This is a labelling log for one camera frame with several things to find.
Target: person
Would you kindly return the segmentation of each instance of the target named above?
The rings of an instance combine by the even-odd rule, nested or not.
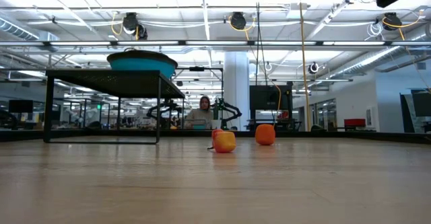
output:
[[[185,128],[186,129],[194,129],[194,125],[203,124],[205,121],[205,129],[211,129],[211,121],[213,120],[213,114],[211,110],[209,110],[210,103],[208,96],[202,96],[199,101],[199,109],[193,109],[187,115],[185,120]]]

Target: black frame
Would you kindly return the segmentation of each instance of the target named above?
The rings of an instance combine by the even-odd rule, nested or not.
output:
[[[54,101],[54,81],[55,78],[60,78],[63,81],[68,81],[70,83],[74,83],[83,87],[88,87],[88,82],[80,82],[79,77],[74,77],[75,75],[82,74],[82,72],[85,72],[86,70],[80,70],[80,71],[70,71],[70,70],[64,70],[64,71],[46,71],[46,102],[45,102],[45,121],[44,121],[44,132],[43,132],[43,141],[45,143],[111,143],[111,142],[93,142],[93,141],[51,141],[52,138],[52,114],[53,114],[53,101]],[[162,87],[168,92],[169,98],[172,98],[172,94],[174,94],[173,98],[182,98],[184,101],[184,94],[175,87],[175,85],[169,81],[163,74],[161,74],[160,71],[112,71],[112,70],[92,70],[92,73],[96,72],[96,74],[101,75],[107,75],[107,76],[121,76],[121,77],[129,77],[131,75],[133,76],[139,76],[142,78],[145,77],[157,77],[158,85],[156,94],[149,92],[141,92],[141,93],[130,93],[133,96],[138,96],[134,98],[139,98],[140,95],[142,95],[141,98],[157,98],[157,121],[156,121],[156,140],[155,141],[116,141],[117,144],[151,144],[155,145],[160,141],[160,99],[164,96],[162,93]],[[100,89],[104,88],[100,87],[100,85],[94,84],[94,88]],[[120,113],[121,113],[121,98],[123,96],[130,96],[130,95],[123,95],[121,92],[115,92],[115,91],[101,91],[102,93],[107,93],[113,96],[116,96],[119,98],[119,104],[118,104],[118,115],[117,115],[117,132],[119,132],[120,128]],[[96,133],[96,130],[89,130],[89,133]]]

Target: black monitor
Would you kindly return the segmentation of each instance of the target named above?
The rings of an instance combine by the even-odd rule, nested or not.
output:
[[[32,100],[10,100],[9,113],[33,113]]]
[[[413,105],[417,117],[431,116],[431,94],[423,90],[412,92]]]
[[[292,86],[278,85],[281,90],[280,110],[289,110],[289,96],[292,94]],[[274,85],[252,85],[250,86],[250,109],[251,110],[277,110],[279,102],[279,91]]]

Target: ceiling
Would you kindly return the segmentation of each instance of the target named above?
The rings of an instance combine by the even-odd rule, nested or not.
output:
[[[137,12],[139,21],[147,28],[148,40],[246,40],[244,32],[233,30],[229,23],[224,23],[233,11],[243,12],[252,28],[248,31],[250,40],[257,39],[257,27],[253,24],[256,17],[256,0],[0,0],[0,12],[17,20],[21,25],[31,30],[51,32],[59,40],[134,40],[122,33],[113,33],[111,23],[120,23],[126,12]],[[304,10],[304,35],[307,40],[400,40],[398,31],[383,30],[378,36],[370,36],[369,27],[376,18],[382,19],[383,13],[396,12],[403,23],[413,23],[421,15],[414,26],[405,32],[414,30],[431,19],[431,0],[400,0],[384,9],[376,6],[375,0],[350,0],[351,3],[339,4],[345,0],[302,0],[307,4]],[[301,25],[299,24],[299,0],[259,0],[260,25],[263,40],[301,40]],[[317,30],[317,24],[333,14],[327,25]],[[0,31],[0,40],[20,40],[11,34]],[[14,52],[25,54],[34,48],[8,48]],[[224,63],[223,48],[192,48],[188,53],[173,52],[164,47],[163,52],[176,60],[180,66],[203,65],[222,67]],[[251,63],[255,57],[251,49],[248,51]],[[272,78],[302,77],[302,52],[283,50],[282,48],[265,49],[265,60],[272,64],[269,72]],[[342,67],[348,61],[366,53],[366,50],[307,50],[306,63],[317,62],[330,71]],[[54,54],[54,60],[59,61],[56,67],[105,68],[109,67],[106,56],[109,50],[100,54]],[[28,55],[43,64],[48,63],[47,54],[33,53]],[[210,72],[184,72],[183,77],[211,77]]]

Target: black table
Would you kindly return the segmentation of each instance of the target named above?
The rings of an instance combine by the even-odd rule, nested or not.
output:
[[[87,87],[101,93],[119,98],[117,114],[117,130],[121,118],[121,98],[157,98],[157,127],[156,140],[151,142],[118,142],[157,144],[160,140],[160,99],[183,99],[185,95],[160,71],[113,71],[106,69],[76,69],[76,70],[48,70],[46,71],[46,103],[44,122],[44,142],[51,141],[54,80],[60,79],[82,87]],[[55,141],[56,143],[89,143],[76,141]]]

